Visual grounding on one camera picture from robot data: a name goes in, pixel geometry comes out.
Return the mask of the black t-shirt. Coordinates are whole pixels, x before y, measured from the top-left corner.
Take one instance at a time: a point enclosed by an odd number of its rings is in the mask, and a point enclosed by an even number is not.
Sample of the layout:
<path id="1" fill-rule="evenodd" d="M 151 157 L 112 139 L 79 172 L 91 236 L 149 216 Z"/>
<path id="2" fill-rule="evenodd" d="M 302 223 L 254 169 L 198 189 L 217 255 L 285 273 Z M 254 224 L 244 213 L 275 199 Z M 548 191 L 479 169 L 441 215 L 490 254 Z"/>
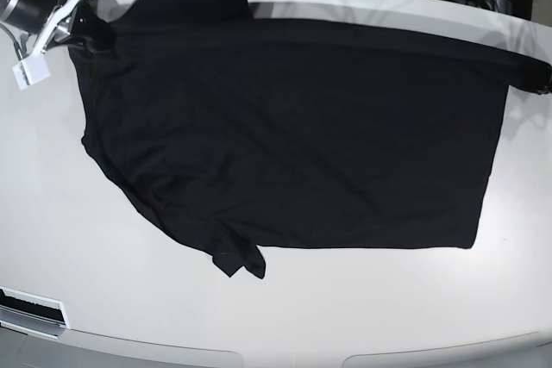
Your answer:
<path id="1" fill-rule="evenodd" d="M 468 249 L 510 87 L 548 63 L 391 28 L 257 19 L 248 0 L 137 0 L 71 50 L 86 152 L 225 274 L 260 249 Z"/>

